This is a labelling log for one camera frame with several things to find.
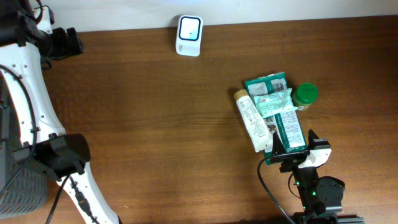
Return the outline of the green lid small jar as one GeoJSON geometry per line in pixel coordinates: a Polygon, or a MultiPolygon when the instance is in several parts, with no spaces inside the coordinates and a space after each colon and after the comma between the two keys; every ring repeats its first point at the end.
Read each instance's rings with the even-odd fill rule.
{"type": "Polygon", "coordinates": [[[317,100],[318,94],[318,88],[314,84],[303,83],[295,90],[292,101],[299,111],[304,111],[317,100]]]}

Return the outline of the teal tissue packet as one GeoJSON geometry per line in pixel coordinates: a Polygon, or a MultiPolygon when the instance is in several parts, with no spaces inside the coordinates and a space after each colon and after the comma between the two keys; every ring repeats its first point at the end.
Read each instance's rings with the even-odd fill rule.
{"type": "Polygon", "coordinates": [[[274,116],[275,114],[295,111],[298,108],[294,106],[292,89],[278,91],[269,95],[255,96],[254,104],[263,118],[274,116]]]}

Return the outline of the green 3M gloves packet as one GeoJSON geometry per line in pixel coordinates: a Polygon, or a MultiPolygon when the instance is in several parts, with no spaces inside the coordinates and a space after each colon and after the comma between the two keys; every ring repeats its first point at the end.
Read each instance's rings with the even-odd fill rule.
{"type": "MultiPolygon", "coordinates": [[[[274,73],[244,82],[249,96],[268,95],[287,90],[289,84],[285,73],[274,73]]],[[[302,127],[295,111],[283,112],[264,118],[271,133],[277,133],[287,152],[301,151],[307,147],[302,127]]]]}

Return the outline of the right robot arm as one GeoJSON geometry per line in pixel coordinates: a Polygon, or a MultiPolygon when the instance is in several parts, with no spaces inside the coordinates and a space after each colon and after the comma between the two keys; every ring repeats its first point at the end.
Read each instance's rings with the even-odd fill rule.
{"type": "Polygon", "coordinates": [[[290,172],[295,179],[302,213],[294,214],[296,223],[364,223],[356,216],[339,217],[345,183],[331,176],[320,177],[317,169],[324,165],[330,154],[331,145],[319,138],[313,130],[308,131],[309,145],[297,152],[287,152],[277,133],[273,134],[270,161],[280,164],[280,172],[290,172]]]}

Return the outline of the white cream tube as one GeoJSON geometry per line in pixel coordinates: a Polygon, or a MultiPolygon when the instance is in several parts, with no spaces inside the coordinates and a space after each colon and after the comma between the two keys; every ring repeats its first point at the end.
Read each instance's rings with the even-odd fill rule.
{"type": "Polygon", "coordinates": [[[245,89],[234,94],[238,110],[256,152],[265,151],[272,144],[271,133],[245,89]]]}

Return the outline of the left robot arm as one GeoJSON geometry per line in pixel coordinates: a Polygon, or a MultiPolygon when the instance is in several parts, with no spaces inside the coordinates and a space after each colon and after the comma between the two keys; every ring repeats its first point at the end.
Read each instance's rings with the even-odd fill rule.
{"type": "Polygon", "coordinates": [[[85,137],[67,134],[50,101],[42,72],[84,50],[74,28],[54,22],[46,5],[1,2],[1,218],[40,208],[53,179],[86,223],[119,223],[93,177],[85,137]]]}

